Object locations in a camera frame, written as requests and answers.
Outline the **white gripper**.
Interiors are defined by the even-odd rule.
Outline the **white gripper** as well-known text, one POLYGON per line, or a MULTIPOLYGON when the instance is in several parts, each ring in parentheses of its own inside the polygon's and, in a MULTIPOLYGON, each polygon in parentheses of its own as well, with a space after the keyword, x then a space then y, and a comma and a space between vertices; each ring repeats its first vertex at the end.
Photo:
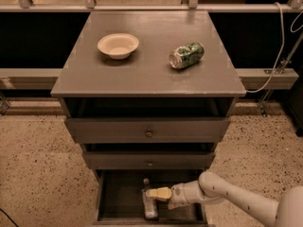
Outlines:
POLYGON ((188 192, 188 183, 178 183, 173 185, 170 189, 168 187, 148 189, 146 191, 146 196, 154 200, 169 201, 168 209, 172 210, 178 206, 189 205, 187 199, 188 192))

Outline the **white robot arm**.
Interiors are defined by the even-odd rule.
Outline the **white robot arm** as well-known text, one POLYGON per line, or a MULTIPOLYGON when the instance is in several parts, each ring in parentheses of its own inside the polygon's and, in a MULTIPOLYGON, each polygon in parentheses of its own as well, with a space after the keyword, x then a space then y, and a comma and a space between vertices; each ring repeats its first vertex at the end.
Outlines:
POLYGON ((289 189, 280 201, 274 201, 205 171, 196 181, 148 189, 145 196, 153 201, 167 201, 168 209, 227 200, 264 227, 303 227, 302 186, 289 189))

